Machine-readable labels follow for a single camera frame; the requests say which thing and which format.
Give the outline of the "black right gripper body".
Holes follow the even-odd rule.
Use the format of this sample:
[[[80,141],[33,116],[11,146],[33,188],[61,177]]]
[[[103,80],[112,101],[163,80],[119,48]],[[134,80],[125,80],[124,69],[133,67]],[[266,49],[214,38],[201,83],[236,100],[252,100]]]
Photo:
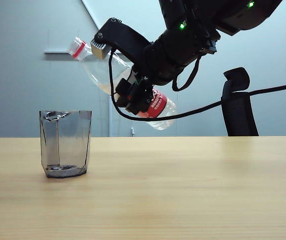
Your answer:
[[[143,48],[142,59],[133,65],[134,72],[148,77],[152,85],[163,86],[172,82],[172,86],[177,87],[178,76],[195,62],[183,85],[189,87],[198,72],[200,59],[216,52],[218,40],[220,34],[216,30],[213,34],[207,30],[166,30],[154,43]]]

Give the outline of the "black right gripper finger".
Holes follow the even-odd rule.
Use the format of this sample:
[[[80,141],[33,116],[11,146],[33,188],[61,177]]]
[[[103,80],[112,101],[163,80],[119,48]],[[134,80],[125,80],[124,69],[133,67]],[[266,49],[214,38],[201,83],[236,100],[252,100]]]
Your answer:
[[[126,110],[134,115],[147,112],[153,99],[153,85],[147,77],[135,80],[126,96],[128,103]]]
[[[116,91],[116,103],[118,105],[127,105],[131,100],[131,86],[132,84],[129,83],[125,78],[121,78],[118,82],[115,91]]]

